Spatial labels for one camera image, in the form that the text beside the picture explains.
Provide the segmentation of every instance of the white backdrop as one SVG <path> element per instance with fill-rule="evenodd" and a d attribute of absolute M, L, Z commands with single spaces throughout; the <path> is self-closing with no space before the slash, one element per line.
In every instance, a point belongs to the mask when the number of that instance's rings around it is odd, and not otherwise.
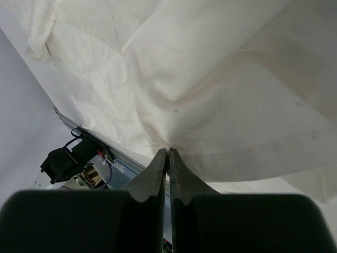
<path fill-rule="evenodd" d="M 0 30 L 0 208 L 11 194 L 34 185 L 48 153 L 71 138 L 53 108 Z"/>

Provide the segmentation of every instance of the white cloth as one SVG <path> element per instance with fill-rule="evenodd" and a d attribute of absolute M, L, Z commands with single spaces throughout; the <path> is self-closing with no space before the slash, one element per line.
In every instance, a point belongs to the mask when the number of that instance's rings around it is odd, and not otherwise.
<path fill-rule="evenodd" d="M 1 2 L 56 107 L 135 153 L 177 148 L 207 181 L 336 166 L 334 1 Z"/>

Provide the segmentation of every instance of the cable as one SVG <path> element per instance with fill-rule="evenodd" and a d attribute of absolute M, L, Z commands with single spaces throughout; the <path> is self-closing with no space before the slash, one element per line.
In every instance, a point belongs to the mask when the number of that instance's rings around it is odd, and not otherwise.
<path fill-rule="evenodd" d="M 79 135 L 74 135 L 74 133 L 73 133 L 74 130 L 78 130 L 78 129 L 77 129 L 77 128 L 74 128 L 74 129 L 70 132 L 71 135 L 72 135 L 73 137 L 79 137 L 79 138 L 80 138 L 80 137 L 82 136 L 83 133 L 81 132 Z"/>
<path fill-rule="evenodd" d="M 71 141 L 68 141 L 66 145 L 64 145 L 63 147 L 66 148 L 68 145 L 70 145 L 71 143 L 73 143 L 74 141 L 78 140 L 80 137 L 76 137 Z"/>
<path fill-rule="evenodd" d="M 101 189 L 105 188 L 112 180 L 112 163 L 111 163 L 111 161 L 107 160 L 107 158 L 101 153 L 100 150 L 97 150 L 97 153 L 100 157 L 102 157 L 103 161 L 108 165 L 108 167 L 110 169 L 109 179 L 102 186 L 96 188 L 98 190 L 101 190 Z"/>

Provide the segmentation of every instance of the white wall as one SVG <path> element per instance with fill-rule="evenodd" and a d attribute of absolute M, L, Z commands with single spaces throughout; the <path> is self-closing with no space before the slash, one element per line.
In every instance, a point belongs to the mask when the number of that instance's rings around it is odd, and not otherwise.
<path fill-rule="evenodd" d="M 0 4 L 0 29 L 6 34 L 12 45 L 18 51 L 28 68 L 32 71 L 42 88 L 50 96 L 51 100 L 58 102 L 58 109 L 65 116 L 73 121 L 81 124 L 81 119 L 77 117 L 76 112 L 70 110 L 72 106 L 69 101 L 64 99 L 62 89 L 60 89 L 60 81 L 57 78 L 53 67 L 50 64 L 41 63 L 27 57 L 27 35 L 17 23 L 15 17 Z"/>
<path fill-rule="evenodd" d="M 40 165 L 70 138 L 54 105 L 0 30 L 0 206 L 31 187 Z"/>

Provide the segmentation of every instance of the wrinkled fabric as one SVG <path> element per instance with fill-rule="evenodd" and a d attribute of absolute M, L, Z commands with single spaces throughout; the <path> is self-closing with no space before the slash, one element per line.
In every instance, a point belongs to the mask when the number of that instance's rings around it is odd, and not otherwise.
<path fill-rule="evenodd" d="M 334 1 L 1 2 L 61 113 L 128 150 L 176 148 L 206 181 L 336 165 Z"/>

